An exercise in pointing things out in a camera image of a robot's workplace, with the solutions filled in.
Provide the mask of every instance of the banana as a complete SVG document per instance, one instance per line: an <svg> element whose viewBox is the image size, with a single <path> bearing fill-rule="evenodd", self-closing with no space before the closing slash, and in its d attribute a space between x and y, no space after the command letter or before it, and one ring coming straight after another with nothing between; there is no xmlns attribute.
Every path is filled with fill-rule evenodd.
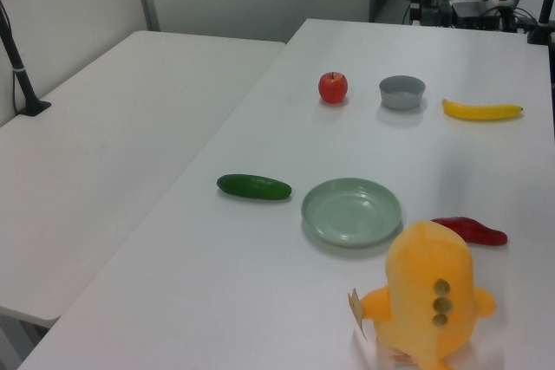
<svg viewBox="0 0 555 370"><path fill-rule="evenodd" d="M500 120L516 117L523 108L514 104L497 106L468 106L443 99L443 111L451 117L466 120Z"/></svg>

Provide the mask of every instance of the bowl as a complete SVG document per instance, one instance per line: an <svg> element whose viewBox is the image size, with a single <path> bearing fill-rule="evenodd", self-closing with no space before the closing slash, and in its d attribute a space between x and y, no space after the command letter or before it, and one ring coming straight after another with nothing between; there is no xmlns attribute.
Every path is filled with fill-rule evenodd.
<svg viewBox="0 0 555 370"><path fill-rule="evenodd" d="M420 106L426 84L410 75L394 75L380 83L382 103L394 110L409 110Z"/></svg>

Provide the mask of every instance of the chili pepper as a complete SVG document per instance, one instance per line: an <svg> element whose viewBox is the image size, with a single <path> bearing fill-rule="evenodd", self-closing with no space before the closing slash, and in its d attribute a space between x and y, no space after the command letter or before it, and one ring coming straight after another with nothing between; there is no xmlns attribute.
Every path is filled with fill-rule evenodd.
<svg viewBox="0 0 555 370"><path fill-rule="evenodd" d="M453 230L467 243L501 246L508 240L503 231L490 229L468 217L435 218L432 221Z"/></svg>

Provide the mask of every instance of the red apple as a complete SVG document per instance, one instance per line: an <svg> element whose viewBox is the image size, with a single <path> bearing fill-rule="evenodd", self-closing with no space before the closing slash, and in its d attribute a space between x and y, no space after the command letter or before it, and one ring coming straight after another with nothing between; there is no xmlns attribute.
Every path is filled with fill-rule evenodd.
<svg viewBox="0 0 555 370"><path fill-rule="evenodd" d="M341 73L326 73L318 82L318 91L326 103L341 103L347 95L347 79Z"/></svg>

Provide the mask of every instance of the plate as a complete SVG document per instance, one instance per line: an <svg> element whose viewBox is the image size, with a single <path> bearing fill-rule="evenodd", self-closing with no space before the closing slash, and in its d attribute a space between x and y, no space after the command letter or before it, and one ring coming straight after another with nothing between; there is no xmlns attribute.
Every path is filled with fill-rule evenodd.
<svg viewBox="0 0 555 370"><path fill-rule="evenodd" d="M302 215L310 231L324 241L361 247L395 231L401 222L401 206L393 192L376 182L341 178L306 194Z"/></svg>

